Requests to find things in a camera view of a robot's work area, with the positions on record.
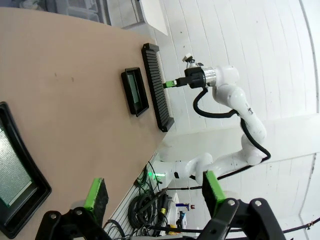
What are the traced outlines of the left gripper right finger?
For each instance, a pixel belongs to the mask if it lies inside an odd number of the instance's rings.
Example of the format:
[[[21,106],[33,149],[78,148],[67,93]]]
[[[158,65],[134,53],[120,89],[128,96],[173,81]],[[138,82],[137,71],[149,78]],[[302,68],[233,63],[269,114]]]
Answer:
[[[227,198],[212,171],[203,172],[202,195],[211,219],[199,240],[224,240],[232,228],[240,229],[247,240],[284,240],[285,235],[270,205],[263,198],[245,203]]]

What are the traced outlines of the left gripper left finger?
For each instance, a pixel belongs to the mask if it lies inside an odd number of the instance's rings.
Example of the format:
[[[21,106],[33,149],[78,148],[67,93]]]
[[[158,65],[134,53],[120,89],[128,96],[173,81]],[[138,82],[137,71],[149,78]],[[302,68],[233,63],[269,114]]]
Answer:
[[[37,240],[109,240],[103,229],[103,218],[109,196],[103,178],[95,178],[83,206],[61,214],[47,211],[38,228]]]

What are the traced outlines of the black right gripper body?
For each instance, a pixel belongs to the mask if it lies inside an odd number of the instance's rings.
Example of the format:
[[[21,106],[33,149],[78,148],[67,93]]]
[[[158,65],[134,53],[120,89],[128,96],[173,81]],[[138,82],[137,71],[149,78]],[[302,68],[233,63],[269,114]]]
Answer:
[[[191,89],[204,88],[206,86],[206,78],[203,69],[200,66],[189,67],[184,70],[186,78],[190,81],[187,83]]]

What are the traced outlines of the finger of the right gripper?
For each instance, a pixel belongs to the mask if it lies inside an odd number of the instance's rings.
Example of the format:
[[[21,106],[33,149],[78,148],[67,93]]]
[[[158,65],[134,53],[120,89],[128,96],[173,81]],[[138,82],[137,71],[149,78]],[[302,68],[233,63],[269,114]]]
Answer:
[[[186,85],[186,78],[180,77],[175,80],[170,80],[166,82],[167,85]]]
[[[175,83],[175,82],[165,82],[162,84],[164,89],[174,88],[174,87],[183,87],[186,86],[186,83]]]

